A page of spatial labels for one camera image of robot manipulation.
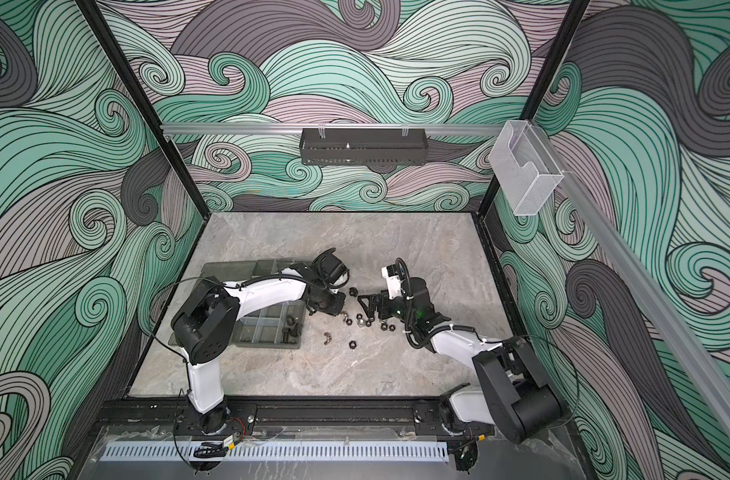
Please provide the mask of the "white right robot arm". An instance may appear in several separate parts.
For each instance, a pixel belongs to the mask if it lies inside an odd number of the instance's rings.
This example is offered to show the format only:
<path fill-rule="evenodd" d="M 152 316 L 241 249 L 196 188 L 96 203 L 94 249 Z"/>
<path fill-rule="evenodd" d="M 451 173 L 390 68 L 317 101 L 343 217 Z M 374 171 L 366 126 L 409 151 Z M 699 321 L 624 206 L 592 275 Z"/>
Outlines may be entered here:
<path fill-rule="evenodd" d="M 385 290 L 356 299 L 368 320 L 381 321 L 389 331 L 401 323 L 411 347 L 451 358 L 473 371 L 475 385 L 461 386 L 447 396 L 452 422 L 492 425 L 520 444 L 568 415 L 567 402 L 527 339 L 491 339 L 455 322 L 436 310 L 424 279 L 390 279 Z"/>

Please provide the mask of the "aluminium wall rail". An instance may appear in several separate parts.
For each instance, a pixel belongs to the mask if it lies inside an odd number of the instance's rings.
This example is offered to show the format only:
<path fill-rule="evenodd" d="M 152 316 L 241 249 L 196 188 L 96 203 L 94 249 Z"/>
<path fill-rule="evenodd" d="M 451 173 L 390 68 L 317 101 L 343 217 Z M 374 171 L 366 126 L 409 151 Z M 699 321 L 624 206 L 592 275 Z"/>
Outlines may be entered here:
<path fill-rule="evenodd" d="M 619 233 L 612 189 L 601 166 L 593 162 L 586 168 L 569 162 L 543 128 L 534 125 L 532 129 L 536 144 L 554 164 L 552 169 L 562 175 L 560 185 L 566 196 L 730 439 L 730 380 Z"/>
<path fill-rule="evenodd" d="M 471 136 L 497 135 L 503 124 L 360 124 L 360 123 L 260 123 L 260 122 L 174 122 L 163 123 L 160 128 L 168 136 L 175 135 L 300 135 L 304 129 L 318 130 L 424 130 L 428 136 Z"/>

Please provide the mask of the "black corner frame post right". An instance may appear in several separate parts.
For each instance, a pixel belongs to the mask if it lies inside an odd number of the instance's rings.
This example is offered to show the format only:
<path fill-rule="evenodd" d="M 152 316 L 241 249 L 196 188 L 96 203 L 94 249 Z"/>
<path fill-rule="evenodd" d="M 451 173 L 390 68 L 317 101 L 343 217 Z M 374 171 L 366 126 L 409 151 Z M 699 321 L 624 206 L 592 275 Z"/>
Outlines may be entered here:
<path fill-rule="evenodd" d="M 558 70 L 564 61 L 565 55 L 568 53 L 569 47 L 589 5 L 590 3 L 588 1 L 572 1 L 569 4 L 558 32 L 547 51 L 544 66 L 537 77 L 535 86 L 518 120 L 528 120 L 536 125 L 536 114 L 542 102 L 545 100 L 553 81 L 556 79 Z M 503 192 L 503 189 L 500 187 L 499 181 L 494 174 L 494 178 L 478 210 L 479 218 L 483 219 L 490 214 L 493 209 L 493 201 L 498 192 Z"/>

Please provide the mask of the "clear plastic wall bin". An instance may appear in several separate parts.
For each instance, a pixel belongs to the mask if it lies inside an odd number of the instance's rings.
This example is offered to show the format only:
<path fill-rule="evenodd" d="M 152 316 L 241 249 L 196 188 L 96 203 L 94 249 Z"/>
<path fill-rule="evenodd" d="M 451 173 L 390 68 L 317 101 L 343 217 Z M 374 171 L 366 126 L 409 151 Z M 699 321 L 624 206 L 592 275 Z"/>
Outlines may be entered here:
<path fill-rule="evenodd" d="M 564 178 L 545 130 L 528 120 L 507 121 L 488 156 L 515 216 L 535 216 Z"/>

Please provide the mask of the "black corner frame post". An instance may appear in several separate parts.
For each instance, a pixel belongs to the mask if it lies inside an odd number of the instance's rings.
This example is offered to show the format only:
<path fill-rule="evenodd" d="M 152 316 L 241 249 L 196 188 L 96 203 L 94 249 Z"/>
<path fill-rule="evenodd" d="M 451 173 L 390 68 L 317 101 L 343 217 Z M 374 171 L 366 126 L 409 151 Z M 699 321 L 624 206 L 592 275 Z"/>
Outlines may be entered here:
<path fill-rule="evenodd" d="M 537 77 L 535 86 L 518 120 L 528 120 L 536 125 L 536 114 L 542 102 L 545 100 L 553 81 L 556 79 L 558 70 L 564 61 L 565 55 L 568 53 L 569 47 L 589 5 L 590 3 L 588 1 L 572 1 L 569 4 L 558 32 L 547 51 L 544 66 Z M 494 178 L 478 210 L 479 218 L 483 219 L 490 214 L 493 209 L 493 201 L 498 192 L 503 192 L 503 189 L 500 187 L 499 181 L 494 174 Z"/>
<path fill-rule="evenodd" d="M 140 115 L 150 128 L 155 141 L 159 145 L 164 157 L 171 165 L 173 171 L 181 181 L 185 191 L 193 201 L 199 214 L 205 221 L 209 221 L 211 211 L 207 206 L 200 190 L 190 175 L 187 165 L 181 156 L 176 144 L 167 139 L 162 130 L 162 122 L 153 105 L 145 94 L 140 81 L 133 73 L 131 65 L 121 49 L 117 39 L 113 35 L 105 17 L 100 11 L 98 3 L 93 0 L 76 0 L 87 24 L 97 38 L 104 53 L 113 65 L 120 80 L 128 90 L 131 100 L 138 108 Z"/>

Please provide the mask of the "green plastic organizer box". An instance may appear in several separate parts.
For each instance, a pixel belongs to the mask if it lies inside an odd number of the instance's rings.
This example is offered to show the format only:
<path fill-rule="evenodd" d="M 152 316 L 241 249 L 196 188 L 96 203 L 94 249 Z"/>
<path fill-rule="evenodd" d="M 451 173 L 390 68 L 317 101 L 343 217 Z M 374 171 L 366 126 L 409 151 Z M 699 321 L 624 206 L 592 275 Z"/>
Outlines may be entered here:
<path fill-rule="evenodd" d="M 302 267 L 289 268 L 247 280 L 222 280 L 211 274 L 194 277 L 194 286 L 171 321 L 167 341 L 192 358 L 213 359 L 228 346 L 294 350 L 301 344 L 282 342 L 288 316 L 304 327 L 304 302 L 309 282 Z"/>

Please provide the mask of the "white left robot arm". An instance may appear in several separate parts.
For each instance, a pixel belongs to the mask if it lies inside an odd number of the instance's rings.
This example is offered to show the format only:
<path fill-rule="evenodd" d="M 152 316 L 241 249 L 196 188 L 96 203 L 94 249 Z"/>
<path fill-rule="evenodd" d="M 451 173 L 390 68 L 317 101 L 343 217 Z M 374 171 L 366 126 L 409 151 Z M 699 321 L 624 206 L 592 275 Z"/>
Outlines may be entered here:
<path fill-rule="evenodd" d="M 171 321 L 186 359 L 188 399 L 201 414 L 224 404 L 219 357 L 227 349 L 234 327 L 244 316 L 284 302 L 302 301 L 310 314 L 339 315 L 350 269 L 333 248 L 312 262 L 298 262 L 278 273 L 243 281 L 223 282 L 200 277 Z"/>

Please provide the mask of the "aluminium wall rail right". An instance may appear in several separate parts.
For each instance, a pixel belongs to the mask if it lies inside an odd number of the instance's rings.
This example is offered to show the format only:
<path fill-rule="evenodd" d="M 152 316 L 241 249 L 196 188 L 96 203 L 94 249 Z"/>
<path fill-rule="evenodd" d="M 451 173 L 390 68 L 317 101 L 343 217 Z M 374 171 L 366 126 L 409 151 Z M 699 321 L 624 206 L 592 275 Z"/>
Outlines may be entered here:
<path fill-rule="evenodd" d="M 562 175 L 560 185 L 566 196 L 730 439 L 730 380 L 619 233 L 612 189 L 601 166 L 593 162 L 586 168 L 569 162 L 543 128 L 534 125 L 532 129 L 536 144 L 554 164 L 552 169 Z"/>

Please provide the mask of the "black corner frame post left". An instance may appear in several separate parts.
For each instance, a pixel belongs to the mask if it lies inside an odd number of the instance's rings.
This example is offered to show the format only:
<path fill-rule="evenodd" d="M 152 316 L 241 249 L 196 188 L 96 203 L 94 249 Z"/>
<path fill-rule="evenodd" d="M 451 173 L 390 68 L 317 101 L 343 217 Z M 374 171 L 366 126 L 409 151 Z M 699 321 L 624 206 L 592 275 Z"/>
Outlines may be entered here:
<path fill-rule="evenodd" d="M 171 165 L 173 171 L 181 181 L 185 191 L 193 201 L 199 214 L 205 221 L 209 221 L 211 211 L 207 206 L 200 190 L 190 175 L 187 165 L 181 156 L 176 144 L 167 139 L 162 130 L 162 122 L 153 105 L 145 94 L 140 81 L 133 73 L 131 65 L 121 49 L 117 39 L 113 35 L 105 17 L 100 11 L 98 3 L 93 0 L 76 0 L 87 24 L 97 38 L 104 53 L 113 65 L 120 80 L 128 90 L 131 100 L 138 108 L 140 115 L 150 128 L 155 141 L 159 145 L 164 157 Z"/>

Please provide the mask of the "aluminium wall rail back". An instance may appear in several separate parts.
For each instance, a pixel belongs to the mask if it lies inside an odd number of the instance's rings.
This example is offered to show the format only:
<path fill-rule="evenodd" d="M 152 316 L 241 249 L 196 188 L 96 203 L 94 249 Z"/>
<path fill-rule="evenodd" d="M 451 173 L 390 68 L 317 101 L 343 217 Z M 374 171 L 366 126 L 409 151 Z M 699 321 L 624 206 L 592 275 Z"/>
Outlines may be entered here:
<path fill-rule="evenodd" d="M 175 135 L 300 135 L 304 129 L 318 130 L 424 130 L 428 136 L 471 136 L 497 135 L 503 124 L 360 124 L 360 123 L 260 123 L 260 122 L 174 122 L 163 123 L 160 128 L 168 136 Z"/>

